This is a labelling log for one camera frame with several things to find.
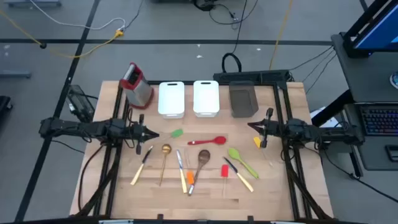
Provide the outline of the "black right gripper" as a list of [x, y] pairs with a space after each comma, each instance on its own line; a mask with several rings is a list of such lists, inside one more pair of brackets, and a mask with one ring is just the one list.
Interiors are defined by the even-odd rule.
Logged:
[[268, 108], [266, 111], [266, 117], [262, 121], [248, 123], [248, 126], [254, 129], [256, 132], [263, 136], [261, 141], [261, 147], [267, 147], [267, 137], [268, 135], [276, 136], [281, 139], [285, 138], [283, 125], [278, 121], [272, 121], [271, 117], [273, 115], [274, 109]]

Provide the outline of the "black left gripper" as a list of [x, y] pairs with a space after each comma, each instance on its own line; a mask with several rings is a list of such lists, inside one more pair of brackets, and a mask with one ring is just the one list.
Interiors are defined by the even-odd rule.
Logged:
[[144, 114], [139, 115], [138, 121], [133, 121], [132, 113], [129, 113], [129, 134], [133, 141], [137, 141], [135, 145], [137, 155], [141, 155], [141, 142], [144, 133], [146, 134], [146, 136], [144, 136], [145, 142], [159, 137], [159, 133], [151, 131], [147, 127], [144, 128]]

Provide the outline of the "yellow spatula clear handle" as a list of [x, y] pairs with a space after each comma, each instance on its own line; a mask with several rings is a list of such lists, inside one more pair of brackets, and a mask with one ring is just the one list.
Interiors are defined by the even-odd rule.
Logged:
[[268, 162], [268, 164], [273, 167], [273, 163], [271, 161], [271, 157], [266, 153], [266, 149], [261, 147], [261, 140], [259, 137], [254, 137], [254, 143], [256, 147], [262, 152], [262, 155], [264, 156], [265, 160]]

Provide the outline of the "green spatula clear handle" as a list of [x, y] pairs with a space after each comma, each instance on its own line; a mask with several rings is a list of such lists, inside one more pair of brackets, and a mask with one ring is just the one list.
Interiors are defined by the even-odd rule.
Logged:
[[160, 136], [156, 139], [156, 143], [162, 143], [169, 139], [175, 139], [183, 134], [183, 129], [175, 129], [170, 133], [160, 133]]

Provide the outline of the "green silicone spoon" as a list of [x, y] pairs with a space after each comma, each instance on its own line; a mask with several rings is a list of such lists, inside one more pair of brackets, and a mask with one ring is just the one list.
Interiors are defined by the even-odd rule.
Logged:
[[228, 149], [228, 155], [230, 156], [230, 158], [239, 161], [244, 167], [245, 169], [255, 178], [258, 179], [259, 178], [259, 174], [250, 166], [248, 165], [246, 162], [244, 162], [244, 160], [242, 159], [239, 151], [233, 147], [230, 147]]

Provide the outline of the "dark wooden spoon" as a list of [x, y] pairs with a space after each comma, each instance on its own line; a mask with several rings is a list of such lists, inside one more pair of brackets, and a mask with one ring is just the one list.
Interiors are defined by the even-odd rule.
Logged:
[[208, 161], [210, 160], [210, 157], [211, 157], [210, 152], [206, 149], [203, 149], [198, 153], [198, 167], [197, 167], [197, 170], [196, 170], [194, 178], [193, 178], [194, 182], [188, 190], [188, 196], [192, 195], [195, 185], [197, 184], [197, 179], [198, 179], [199, 173], [200, 173], [201, 169], [203, 168], [203, 166], [208, 163]]

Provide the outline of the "gold metal spoon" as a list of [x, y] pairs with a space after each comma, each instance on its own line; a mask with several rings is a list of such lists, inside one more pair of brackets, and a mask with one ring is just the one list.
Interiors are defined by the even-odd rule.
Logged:
[[171, 145], [170, 144], [164, 144], [162, 146], [162, 153], [164, 155], [164, 159], [162, 161], [162, 169], [161, 169], [161, 173], [160, 173], [160, 180], [159, 180], [159, 186], [162, 185], [162, 181], [163, 181], [163, 176], [164, 176], [164, 170], [165, 170], [165, 164], [167, 161], [167, 156], [171, 153]]

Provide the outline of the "grey translucent plastic bin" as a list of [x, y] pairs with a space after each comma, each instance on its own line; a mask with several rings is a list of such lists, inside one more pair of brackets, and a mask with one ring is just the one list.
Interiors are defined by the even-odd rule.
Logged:
[[231, 115], [234, 118], [250, 118], [259, 109], [254, 82], [234, 81], [229, 83]]

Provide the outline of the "white plastic bin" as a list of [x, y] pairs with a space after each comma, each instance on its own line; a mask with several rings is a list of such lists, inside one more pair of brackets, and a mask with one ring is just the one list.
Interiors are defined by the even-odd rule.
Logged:
[[162, 82], [159, 85], [158, 112], [165, 119], [180, 119], [185, 113], [183, 82]]
[[199, 118], [215, 117], [220, 110], [219, 84], [214, 80], [193, 83], [193, 111]]

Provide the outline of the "red silicone spoon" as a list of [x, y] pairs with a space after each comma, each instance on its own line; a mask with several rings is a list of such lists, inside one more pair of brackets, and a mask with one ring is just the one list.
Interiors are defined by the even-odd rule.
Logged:
[[197, 140], [197, 141], [190, 141], [187, 142], [189, 146], [199, 145], [199, 144], [207, 144], [207, 143], [214, 143], [217, 145], [223, 145], [226, 143], [226, 138], [224, 136], [217, 136], [214, 139], [210, 140]]

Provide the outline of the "black power strip box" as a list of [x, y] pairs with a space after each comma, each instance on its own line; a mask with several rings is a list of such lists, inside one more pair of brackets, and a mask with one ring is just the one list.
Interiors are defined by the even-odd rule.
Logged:
[[264, 70], [253, 72], [233, 72], [233, 73], [215, 73], [214, 81], [240, 82], [251, 81], [255, 84], [263, 84], [267, 82], [291, 82], [293, 80], [288, 70]]

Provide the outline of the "white paper sheet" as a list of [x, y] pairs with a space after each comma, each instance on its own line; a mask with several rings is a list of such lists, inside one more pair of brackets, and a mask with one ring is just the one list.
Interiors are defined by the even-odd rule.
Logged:
[[[321, 113], [325, 109], [325, 106], [314, 110], [310, 113], [311, 118], [314, 118], [318, 113]], [[320, 127], [321, 128], [332, 128], [338, 125], [338, 120], [335, 117], [330, 118], [327, 120], [324, 124], [322, 124]]]

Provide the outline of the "black backlit keyboard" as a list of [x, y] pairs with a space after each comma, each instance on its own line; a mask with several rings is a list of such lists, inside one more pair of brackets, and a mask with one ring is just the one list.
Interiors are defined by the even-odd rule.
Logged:
[[398, 136], [398, 106], [365, 105], [360, 120], [368, 136]]

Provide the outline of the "grey stand foot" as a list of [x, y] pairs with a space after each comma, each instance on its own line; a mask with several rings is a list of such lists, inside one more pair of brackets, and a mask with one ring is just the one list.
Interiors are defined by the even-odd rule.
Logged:
[[25, 6], [62, 6], [60, 0], [3, 0], [4, 4], [9, 7], [25, 7]]
[[16, 71], [16, 70], [1, 70], [0, 78], [30, 78], [31, 73], [28, 71]]

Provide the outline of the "black floor object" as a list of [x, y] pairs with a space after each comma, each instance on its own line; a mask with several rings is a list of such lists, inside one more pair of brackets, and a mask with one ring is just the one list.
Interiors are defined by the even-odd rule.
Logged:
[[5, 113], [13, 107], [9, 96], [0, 96], [0, 113]]

